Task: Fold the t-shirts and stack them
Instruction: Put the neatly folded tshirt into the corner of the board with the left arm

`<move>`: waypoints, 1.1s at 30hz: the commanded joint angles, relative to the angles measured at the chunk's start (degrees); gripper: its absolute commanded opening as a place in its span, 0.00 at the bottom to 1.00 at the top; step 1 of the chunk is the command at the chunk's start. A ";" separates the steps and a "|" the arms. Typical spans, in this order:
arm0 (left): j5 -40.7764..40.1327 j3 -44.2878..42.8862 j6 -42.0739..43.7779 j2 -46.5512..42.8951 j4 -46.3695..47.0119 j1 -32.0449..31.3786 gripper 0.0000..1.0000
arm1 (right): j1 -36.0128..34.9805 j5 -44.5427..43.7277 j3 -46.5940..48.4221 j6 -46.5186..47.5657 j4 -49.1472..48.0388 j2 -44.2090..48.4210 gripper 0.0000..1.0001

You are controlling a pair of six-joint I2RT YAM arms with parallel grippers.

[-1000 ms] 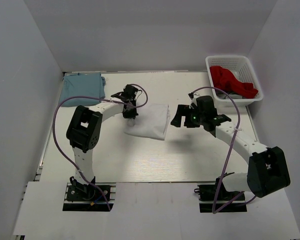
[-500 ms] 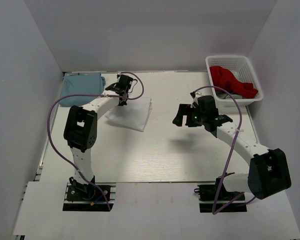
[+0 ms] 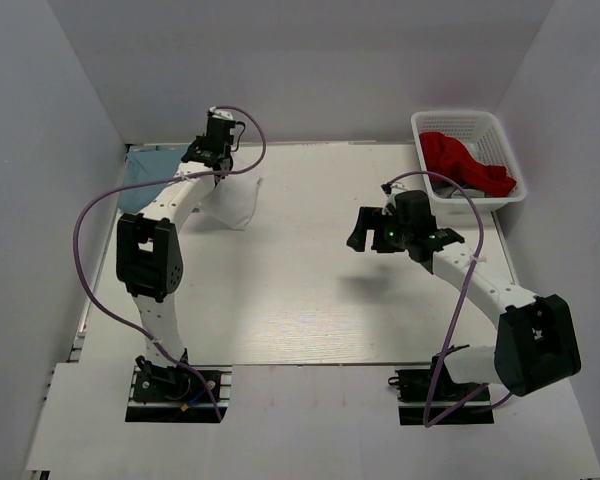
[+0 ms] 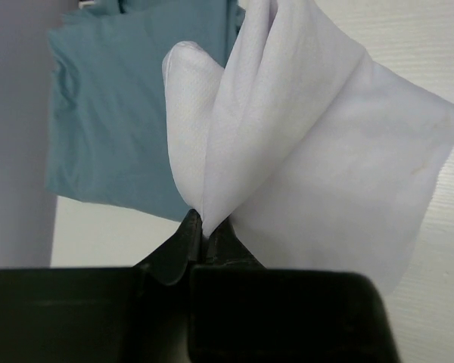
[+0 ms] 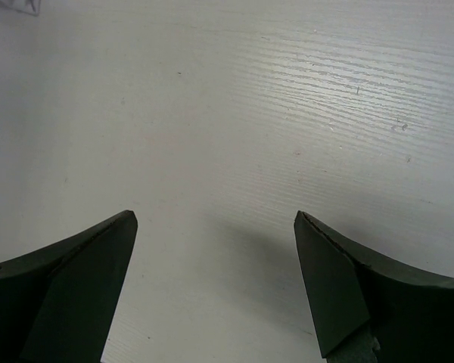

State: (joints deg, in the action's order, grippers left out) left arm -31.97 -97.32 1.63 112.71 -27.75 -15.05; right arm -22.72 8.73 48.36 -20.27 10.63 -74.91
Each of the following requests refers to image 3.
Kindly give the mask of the white t-shirt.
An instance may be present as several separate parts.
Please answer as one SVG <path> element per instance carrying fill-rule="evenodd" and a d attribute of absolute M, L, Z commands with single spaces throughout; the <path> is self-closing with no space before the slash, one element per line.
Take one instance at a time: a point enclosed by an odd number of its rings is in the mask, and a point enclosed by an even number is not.
<path fill-rule="evenodd" d="M 259 174 L 230 176 L 221 180 L 196 210 L 232 230 L 244 230 L 255 214 L 261 183 Z"/>

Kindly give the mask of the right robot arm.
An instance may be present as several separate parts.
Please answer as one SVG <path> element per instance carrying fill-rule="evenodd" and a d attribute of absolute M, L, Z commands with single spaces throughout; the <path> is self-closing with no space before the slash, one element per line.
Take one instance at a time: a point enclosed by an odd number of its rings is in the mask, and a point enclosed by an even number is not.
<path fill-rule="evenodd" d="M 361 207 L 347 245 L 407 253 L 493 323 L 494 345 L 448 346 L 433 357 L 431 384 L 439 396 L 455 398 L 468 384 L 499 384 L 524 397 L 580 372 L 567 302 L 541 297 L 491 268 L 459 233 L 438 226 L 425 193 L 404 191 L 389 195 L 383 207 Z"/>

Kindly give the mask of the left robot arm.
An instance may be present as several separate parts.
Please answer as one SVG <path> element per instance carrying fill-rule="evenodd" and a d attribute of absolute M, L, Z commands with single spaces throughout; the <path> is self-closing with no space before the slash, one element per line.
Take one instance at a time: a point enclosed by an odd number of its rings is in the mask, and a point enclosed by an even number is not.
<path fill-rule="evenodd" d="M 152 335 L 144 358 L 163 367 L 156 384 L 171 399 L 185 396 L 192 378 L 160 353 L 165 349 L 175 360 L 188 361 L 175 309 L 175 292 L 184 273 L 178 232 L 221 181 L 216 173 L 233 169 L 237 125 L 231 113 L 210 111 L 206 132 L 187 148 L 173 180 L 138 213 L 125 213 L 117 223 L 116 276 L 132 296 L 142 328 Z"/>

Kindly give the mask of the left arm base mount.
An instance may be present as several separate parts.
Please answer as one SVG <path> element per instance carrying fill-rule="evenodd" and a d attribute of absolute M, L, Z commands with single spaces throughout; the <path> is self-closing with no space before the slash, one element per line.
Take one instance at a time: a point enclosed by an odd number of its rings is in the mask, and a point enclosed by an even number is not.
<path fill-rule="evenodd" d="M 231 368 L 189 370 L 157 366 L 139 356 L 132 376 L 127 423 L 217 424 L 230 400 Z"/>

